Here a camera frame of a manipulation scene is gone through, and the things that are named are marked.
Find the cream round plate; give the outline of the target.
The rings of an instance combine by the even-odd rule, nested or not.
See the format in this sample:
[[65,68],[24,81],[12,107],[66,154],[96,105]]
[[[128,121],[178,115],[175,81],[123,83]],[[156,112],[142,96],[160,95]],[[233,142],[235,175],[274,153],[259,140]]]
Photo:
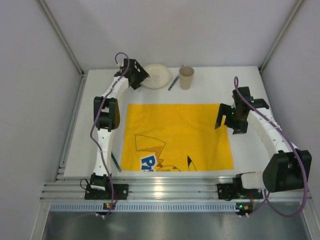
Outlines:
[[149,74],[142,85],[148,89],[160,89],[167,85],[172,78],[172,72],[163,64],[154,63],[144,67],[144,70]]

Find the knife with green handle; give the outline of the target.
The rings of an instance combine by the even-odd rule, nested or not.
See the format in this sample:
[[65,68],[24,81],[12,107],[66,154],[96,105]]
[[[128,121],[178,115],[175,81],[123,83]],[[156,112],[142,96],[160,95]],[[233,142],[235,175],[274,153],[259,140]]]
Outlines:
[[169,88],[168,88],[168,91],[170,91],[170,90],[174,87],[174,85],[176,84],[176,82],[178,81],[178,79],[179,79],[179,75],[177,75],[177,76],[175,77],[175,79],[172,81],[172,83],[170,84],[170,86],[169,86]]

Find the beige cup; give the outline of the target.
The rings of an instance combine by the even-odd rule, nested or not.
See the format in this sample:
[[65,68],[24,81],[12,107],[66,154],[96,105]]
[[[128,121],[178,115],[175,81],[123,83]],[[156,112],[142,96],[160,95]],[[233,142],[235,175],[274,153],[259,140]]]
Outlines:
[[179,69],[179,84],[182,90],[188,90],[191,87],[195,70],[191,66],[184,65]]

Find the yellow Pikachu placemat cloth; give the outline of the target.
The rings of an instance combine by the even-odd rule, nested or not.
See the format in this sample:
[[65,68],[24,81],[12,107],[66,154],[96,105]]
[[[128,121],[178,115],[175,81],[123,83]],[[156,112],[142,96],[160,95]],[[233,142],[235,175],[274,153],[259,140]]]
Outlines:
[[219,104],[130,104],[121,169],[209,172],[234,169],[227,127],[216,128]]

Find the fork with green handle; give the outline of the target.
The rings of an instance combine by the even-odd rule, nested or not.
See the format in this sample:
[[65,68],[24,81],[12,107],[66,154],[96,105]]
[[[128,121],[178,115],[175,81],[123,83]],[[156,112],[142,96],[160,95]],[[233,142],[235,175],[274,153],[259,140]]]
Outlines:
[[119,165],[118,161],[116,160],[115,155],[113,154],[113,152],[111,152],[111,158],[112,158],[112,160],[113,160],[113,162],[114,162],[114,164],[115,164],[115,166],[116,166],[117,170],[118,170],[119,172],[121,172],[121,171],[122,171],[122,169],[121,169],[121,167],[120,167],[120,165]]

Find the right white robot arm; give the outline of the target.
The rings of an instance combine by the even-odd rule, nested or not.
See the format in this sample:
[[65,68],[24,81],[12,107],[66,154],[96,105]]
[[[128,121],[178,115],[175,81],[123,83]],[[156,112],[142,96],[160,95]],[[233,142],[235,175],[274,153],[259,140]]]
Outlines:
[[215,128],[225,125],[236,135],[245,134],[248,127],[252,127],[270,158],[263,171],[239,173],[233,179],[234,184],[240,189],[266,189],[270,193],[302,189],[304,179],[298,161],[302,161],[308,175],[312,161],[310,152],[286,141],[267,102],[254,98],[249,87],[233,90],[232,98],[232,105],[219,105]]

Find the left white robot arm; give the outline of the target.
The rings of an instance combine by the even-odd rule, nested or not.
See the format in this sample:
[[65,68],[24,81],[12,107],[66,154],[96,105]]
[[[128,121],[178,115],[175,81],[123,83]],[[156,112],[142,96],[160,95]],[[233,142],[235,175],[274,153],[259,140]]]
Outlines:
[[124,58],[113,81],[101,96],[93,100],[93,126],[90,138],[97,146],[96,162],[90,177],[90,187],[108,191],[111,188],[111,151],[116,129],[120,125],[119,99],[128,89],[141,87],[141,83],[150,75],[137,60]]

